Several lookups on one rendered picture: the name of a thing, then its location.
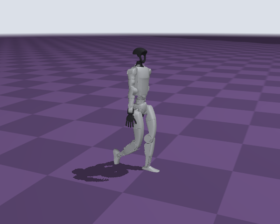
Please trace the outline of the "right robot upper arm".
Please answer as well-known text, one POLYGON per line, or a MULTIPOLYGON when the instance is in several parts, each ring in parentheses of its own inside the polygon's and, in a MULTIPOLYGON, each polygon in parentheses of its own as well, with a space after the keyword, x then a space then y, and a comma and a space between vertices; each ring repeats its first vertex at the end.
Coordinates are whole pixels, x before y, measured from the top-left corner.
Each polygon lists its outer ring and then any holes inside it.
POLYGON ((137 94, 137 92, 138 92, 138 90, 134 87, 136 74, 137 74, 136 68, 131 68, 131 69, 127 70, 128 86, 129 86, 129 89, 133 88, 133 95, 137 94))

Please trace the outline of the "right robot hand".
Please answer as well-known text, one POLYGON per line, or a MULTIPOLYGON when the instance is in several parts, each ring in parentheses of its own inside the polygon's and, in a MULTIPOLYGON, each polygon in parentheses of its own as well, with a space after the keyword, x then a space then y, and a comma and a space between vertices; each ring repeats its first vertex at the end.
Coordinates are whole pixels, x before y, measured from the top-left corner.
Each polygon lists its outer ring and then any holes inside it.
MULTIPOLYGON (((127 123, 128 123, 128 127, 129 127, 129 122, 130 122, 130 128, 131 128, 131 122, 132 122, 132 126, 133 126, 133 121, 135 121, 135 124, 137 124, 134 116, 133 116, 133 113, 134 113, 134 109, 133 109, 133 112, 132 113, 128 113, 128 110, 127 110, 127 118, 126 118, 126 126, 127 126, 127 123), (127 122, 128 121, 128 122, 127 122)), ((133 126, 134 127, 134 126, 133 126)))

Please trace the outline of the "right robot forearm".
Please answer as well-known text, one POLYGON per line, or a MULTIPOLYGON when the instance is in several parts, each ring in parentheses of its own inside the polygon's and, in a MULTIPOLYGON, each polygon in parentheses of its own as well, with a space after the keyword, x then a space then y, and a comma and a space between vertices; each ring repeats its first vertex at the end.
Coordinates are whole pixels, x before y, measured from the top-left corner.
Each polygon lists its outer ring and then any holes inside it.
POLYGON ((133 95, 133 88, 130 88, 129 89, 129 92, 128 92, 128 113, 132 113, 133 112, 133 107, 134 107, 134 99, 135 99, 135 96, 133 95))

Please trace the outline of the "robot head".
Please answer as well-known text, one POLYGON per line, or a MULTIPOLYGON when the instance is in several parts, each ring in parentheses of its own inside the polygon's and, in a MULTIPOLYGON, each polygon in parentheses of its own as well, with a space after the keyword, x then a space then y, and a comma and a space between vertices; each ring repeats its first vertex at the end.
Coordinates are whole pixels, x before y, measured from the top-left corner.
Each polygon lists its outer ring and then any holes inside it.
MULTIPOLYGON (((146 54, 147 54, 147 51, 146 51, 144 48, 136 48, 136 49, 133 51, 133 54, 136 54, 136 55, 140 58, 140 60, 137 61, 136 65, 139 64, 140 67, 144 67, 144 66, 142 65, 142 63, 144 63, 144 62, 146 61, 146 54), (144 56, 144 60, 142 60, 141 55, 144 56)), ((135 65, 135 66, 136 66, 136 65, 135 65)))

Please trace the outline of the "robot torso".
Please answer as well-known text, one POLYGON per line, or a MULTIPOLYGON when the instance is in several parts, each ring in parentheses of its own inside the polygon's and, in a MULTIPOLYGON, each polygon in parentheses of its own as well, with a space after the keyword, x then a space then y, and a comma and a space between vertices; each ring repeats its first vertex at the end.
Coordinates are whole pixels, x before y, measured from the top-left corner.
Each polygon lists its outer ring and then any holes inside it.
MULTIPOLYGON (((135 64, 136 65, 136 64, 135 64)), ((149 69, 148 67, 140 67, 140 65, 133 66, 132 68, 136 68, 137 74, 135 76, 135 85, 134 87, 138 90, 135 96, 136 102, 134 103, 133 109, 138 108, 139 112, 144 114, 147 110, 147 103, 144 102, 145 96, 148 93, 148 86, 149 86, 149 69)), ((143 64, 144 65, 144 64, 143 64)))

